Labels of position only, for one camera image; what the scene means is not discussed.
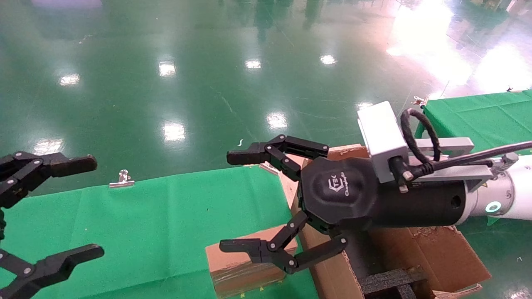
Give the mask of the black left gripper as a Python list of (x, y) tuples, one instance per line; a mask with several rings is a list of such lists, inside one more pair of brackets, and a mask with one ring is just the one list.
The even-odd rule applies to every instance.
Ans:
[[(51, 177), (65, 177), (97, 169), (92, 155), (65, 157), (62, 153), (34, 155), (16, 152), (0, 159), (0, 206), (11, 208)], [(5, 238), (4, 212), (0, 210), (0, 240)], [(53, 254), (31, 264), (2, 249), (0, 267), (16, 277), (0, 291), (2, 299), (30, 299), (41, 289), (69, 279), (74, 268), (99, 259), (104, 248), (88, 244)]]

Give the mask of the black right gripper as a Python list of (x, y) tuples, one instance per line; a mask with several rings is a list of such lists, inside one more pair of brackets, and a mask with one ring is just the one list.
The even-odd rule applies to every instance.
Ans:
[[(381, 183), (368, 158), (326, 159), (329, 146), (278, 135), (253, 142), (242, 151), (228, 151), (230, 165), (268, 162), (292, 181), (299, 181), (300, 211), (272, 240), (221, 240), (224, 253), (246, 253), (252, 263), (271, 263), (287, 274), (306, 270), (344, 251), (343, 235), (291, 255), (285, 250), (308, 223), (321, 233), (338, 229), (413, 228), (451, 226), (459, 222), (466, 203), (462, 181), (415, 182), (401, 193), (396, 182)], [(312, 161), (301, 166), (287, 157)]]

